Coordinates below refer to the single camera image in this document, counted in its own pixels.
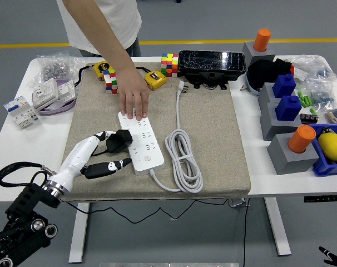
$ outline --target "human arm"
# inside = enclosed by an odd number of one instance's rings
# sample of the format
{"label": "human arm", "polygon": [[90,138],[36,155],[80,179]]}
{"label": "human arm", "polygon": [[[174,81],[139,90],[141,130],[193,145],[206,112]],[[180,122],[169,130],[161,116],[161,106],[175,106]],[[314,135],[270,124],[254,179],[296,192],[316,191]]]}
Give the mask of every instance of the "human arm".
{"label": "human arm", "polygon": [[147,116],[149,91],[130,56],[119,43],[94,0],[62,0],[77,25],[102,57],[113,66],[120,89],[120,110],[132,118],[133,98],[137,120]]}

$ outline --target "blue tray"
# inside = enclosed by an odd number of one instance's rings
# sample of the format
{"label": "blue tray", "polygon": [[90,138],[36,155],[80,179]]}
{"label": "blue tray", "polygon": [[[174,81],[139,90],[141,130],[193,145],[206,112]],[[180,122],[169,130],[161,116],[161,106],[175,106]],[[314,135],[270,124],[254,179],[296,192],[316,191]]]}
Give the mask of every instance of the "blue tray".
{"label": "blue tray", "polygon": [[[337,124],[310,124],[316,131],[317,138],[321,134],[324,127],[331,128],[337,134]],[[319,155],[319,159],[313,164],[313,172],[316,176],[337,175],[337,162],[332,164],[330,160],[326,159],[322,149],[319,146],[317,138],[314,138],[312,144]]]}

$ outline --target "yellow tape measure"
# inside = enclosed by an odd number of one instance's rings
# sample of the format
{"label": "yellow tape measure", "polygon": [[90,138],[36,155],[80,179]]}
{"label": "yellow tape measure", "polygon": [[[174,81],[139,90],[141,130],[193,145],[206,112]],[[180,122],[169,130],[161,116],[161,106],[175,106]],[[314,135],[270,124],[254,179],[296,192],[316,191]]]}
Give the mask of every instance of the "yellow tape measure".
{"label": "yellow tape measure", "polygon": [[150,71],[145,76],[145,81],[147,86],[154,91],[164,85],[167,78],[160,71]]}
{"label": "yellow tape measure", "polygon": [[93,68],[95,69],[95,71],[97,73],[97,76],[98,76],[98,79],[100,81],[104,81],[103,71],[113,69],[112,66],[110,66],[107,61],[99,62],[99,63],[95,64],[93,66]]}

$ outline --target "yellow floor line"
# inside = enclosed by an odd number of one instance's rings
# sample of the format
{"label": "yellow floor line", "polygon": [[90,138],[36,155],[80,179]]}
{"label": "yellow floor line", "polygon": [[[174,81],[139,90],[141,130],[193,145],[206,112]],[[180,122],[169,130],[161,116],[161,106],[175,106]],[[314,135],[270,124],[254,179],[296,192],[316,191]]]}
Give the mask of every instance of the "yellow floor line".
{"label": "yellow floor line", "polygon": [[[212,39],[212,40],[172,40],[172,41],[140,41],[141,45],[201,45],[217,43],[244,43],[255,39]],[[271,39],[270,43],[331,43],[337,38],[305,38],[305,39]],[[0,49],[33,48],[33,47],[68,47],[69,43],[15,43],[0,44]]]}

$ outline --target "felt pad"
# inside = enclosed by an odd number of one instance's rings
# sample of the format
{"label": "felt pad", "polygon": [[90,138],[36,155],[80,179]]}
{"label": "felt pad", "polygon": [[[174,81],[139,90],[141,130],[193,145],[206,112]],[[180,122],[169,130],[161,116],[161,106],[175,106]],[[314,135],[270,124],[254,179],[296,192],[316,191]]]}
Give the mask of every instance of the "felt pad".
{"label": "felt pad", "polygon": [[[159,70],[160,63],[136,63],[149,70]],[[75,178],[72,192],[64,201],[103,201],[132,199],[209,199],[244,197],[250,191],[239,127],[228,90],[194,89],[183,77],[168,77],[156,91],[150,90],[148,118],[165,158],[165,168],[156,177],[167,187],[177,188],[172,160],[165,137],[177,128],[176,92],[179,81],[189,86],[180,97],[180,128],[190,137],[194,158],[201,170],[204,186],[200,193],[172,193],[160,188],[150,175],[137,176],[132,165],[119,172],[93,180],[83,175]],[[119,95],[105,93],[93,68],[83,72],[82,84],[73,115],[63,159],[76,143],[101,131],[117,131],[120,123]],[[106,149],[101,142],[96,153]],[[88,165],[129,157],[127,150],[118,154],[91,157]]]}

